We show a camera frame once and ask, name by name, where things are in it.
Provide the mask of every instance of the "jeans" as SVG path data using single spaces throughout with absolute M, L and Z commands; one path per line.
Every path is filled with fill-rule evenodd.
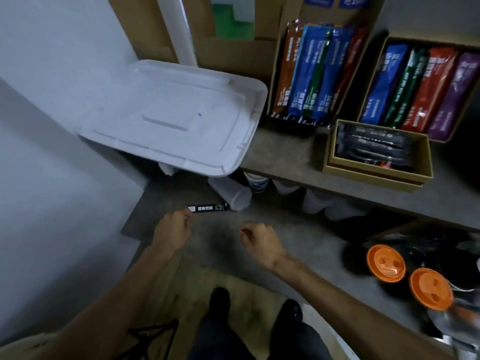
M 255 359 L 242 339 L 226 322 L 207 313 L 201 320 L 188 360 Z M 303 322 L 274 326 L 269 360 L 332 360 L 320 335 Z

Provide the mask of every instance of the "leg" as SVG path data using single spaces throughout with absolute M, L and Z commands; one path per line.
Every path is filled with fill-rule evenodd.
M 255 359 L 242 339 L 228 323 L 230 296 L 225 288 L 216 288 L 210 307 L 202 318 L 188 359 Z
M 270 338 L 270 360 L 332 360 L 320 335 L 302 322 L 300 305 L 288 299 L 278 314 Z

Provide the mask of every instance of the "white plastic lid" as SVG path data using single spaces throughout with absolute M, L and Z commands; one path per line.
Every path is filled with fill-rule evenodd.
M 85 117 L 80 135 L 180 169 L 226 176 L 247 152 L 267 93 L 254 78 L 141 60 Z

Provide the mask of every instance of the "hand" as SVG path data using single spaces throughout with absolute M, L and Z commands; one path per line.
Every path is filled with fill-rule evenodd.
M 192 216 L 188 208 L 166 213 L 155 227 L 152 247 L 171 258 L 190 237 Z
M 270 272 L 287 257 L 282 243 L 270 225 L 244 223 L 240 226 L 240 241 L 257 264 Z

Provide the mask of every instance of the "orange lid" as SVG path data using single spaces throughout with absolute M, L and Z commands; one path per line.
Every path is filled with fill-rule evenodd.
M 452 288 L 435 270 L 419 268 L 411 274 L 408 282 L 415 298 L 425 307 L 445 311 L 453 303 Z
M 387 245 L 375 245 L 368 250 L 367 264 L 378 279 L 395 283 L 405 276 L 405 261 L 400 253 Z

